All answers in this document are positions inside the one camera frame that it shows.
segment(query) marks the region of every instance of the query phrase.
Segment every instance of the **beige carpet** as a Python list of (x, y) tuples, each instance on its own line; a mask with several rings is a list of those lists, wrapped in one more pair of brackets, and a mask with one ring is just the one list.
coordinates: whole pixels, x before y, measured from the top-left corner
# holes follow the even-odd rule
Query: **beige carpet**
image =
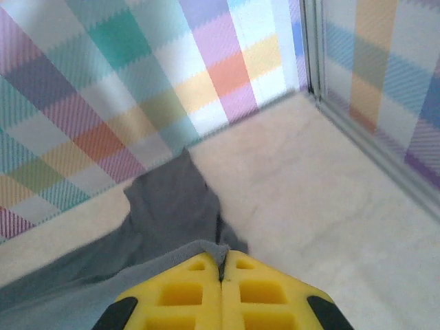
[[(440, 225), (304, 96), (191, 153), (252, 256), (328, 292), (356, 329), (438, 329)], [(0, 245), (0, 285), (117, 227), (127, 184)]]

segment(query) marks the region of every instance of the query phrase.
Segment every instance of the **pastel plaid panel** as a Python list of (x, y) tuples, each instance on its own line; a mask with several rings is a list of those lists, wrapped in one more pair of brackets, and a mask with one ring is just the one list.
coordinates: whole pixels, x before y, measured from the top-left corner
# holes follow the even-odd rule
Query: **pastel plaid panel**
[(0, 242), (304, 88), (298, 0), (0, 6)]
[(438, 1), (325, 2), (327, 99), (440, 188)]

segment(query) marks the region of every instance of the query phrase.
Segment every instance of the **gray cloth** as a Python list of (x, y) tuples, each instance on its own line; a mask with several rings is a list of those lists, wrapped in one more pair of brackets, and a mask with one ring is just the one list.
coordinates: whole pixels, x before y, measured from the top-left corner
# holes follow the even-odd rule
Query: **gray cloth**
[(248, 250), (186, 150), (125, 194), (117, 230), (0, 289), (0, 329), (91, 329), (124, 290), (202, 252), (220, 264)]

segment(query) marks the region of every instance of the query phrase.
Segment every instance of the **plaid pattern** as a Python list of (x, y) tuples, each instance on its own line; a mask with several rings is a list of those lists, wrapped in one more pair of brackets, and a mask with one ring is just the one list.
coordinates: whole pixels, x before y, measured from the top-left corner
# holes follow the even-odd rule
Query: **plaid pattern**
[(327, 99), (440, 189), (440, 1), (324, 5)]
[(303, 89), (298, 0), (0, 5), (0, 242)]

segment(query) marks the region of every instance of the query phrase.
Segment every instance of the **yellow plastic part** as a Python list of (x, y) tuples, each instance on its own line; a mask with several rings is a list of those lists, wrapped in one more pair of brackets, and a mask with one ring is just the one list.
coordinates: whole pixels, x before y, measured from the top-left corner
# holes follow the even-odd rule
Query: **yellow plastic part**
[(136, 308), (124, 330), (322, 330), (307, 302), (323, 291), (229, 251), (223, 282), (211, 257), (199, 254), (121, 294)]

